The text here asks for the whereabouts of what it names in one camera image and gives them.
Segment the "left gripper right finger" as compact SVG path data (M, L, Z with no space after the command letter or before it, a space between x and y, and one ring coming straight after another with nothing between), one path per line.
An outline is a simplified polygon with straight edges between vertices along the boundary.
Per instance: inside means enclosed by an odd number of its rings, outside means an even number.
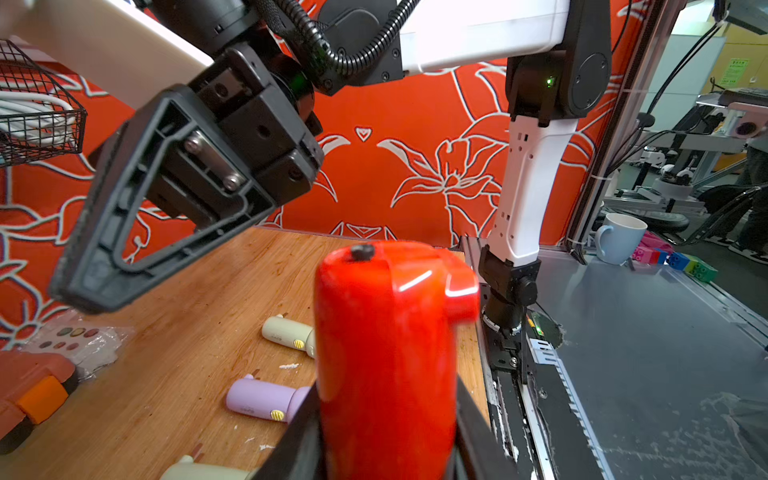
M485 480L519 478L516 466L496 441L460 377L457 378L452 478Z

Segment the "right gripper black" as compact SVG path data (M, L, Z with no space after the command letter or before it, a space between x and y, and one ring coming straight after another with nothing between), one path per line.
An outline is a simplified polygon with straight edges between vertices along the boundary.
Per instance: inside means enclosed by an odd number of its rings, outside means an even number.
M307 193L324 160L313 106L297 62L245 42L156 95L99 150L50 296L88 314L116 312ZM130 263L145 205L193 231Z

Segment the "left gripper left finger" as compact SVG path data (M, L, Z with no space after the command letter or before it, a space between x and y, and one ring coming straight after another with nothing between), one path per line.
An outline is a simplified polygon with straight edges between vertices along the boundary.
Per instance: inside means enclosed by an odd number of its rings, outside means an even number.
M254 474L255 480L326 479L320 400L313 385L274 451Z

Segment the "purple flashlight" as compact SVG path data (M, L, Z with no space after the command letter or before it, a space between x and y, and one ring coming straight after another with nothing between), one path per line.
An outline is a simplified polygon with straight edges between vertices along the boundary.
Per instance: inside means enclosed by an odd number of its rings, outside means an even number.
M225 405L229 410L239 414L290 423L310 390L310 387L294 389L246 375L230 387Z

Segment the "red flashlight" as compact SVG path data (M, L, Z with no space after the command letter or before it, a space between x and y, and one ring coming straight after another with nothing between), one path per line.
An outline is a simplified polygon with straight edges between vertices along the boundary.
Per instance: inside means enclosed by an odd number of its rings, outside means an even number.
M449 250L380 241L322 260L315 365L330 478L443 477L457 424L457 329L478 315L478 278Z

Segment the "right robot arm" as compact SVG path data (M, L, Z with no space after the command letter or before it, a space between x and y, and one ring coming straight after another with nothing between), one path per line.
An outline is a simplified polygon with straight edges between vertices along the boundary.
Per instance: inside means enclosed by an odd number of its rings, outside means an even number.
M507 101L501 60L321 98L327 161L272 229L453 246L486 235L501 193ZM48 286L94 170L68 154L1 172L1 345L64 310Z

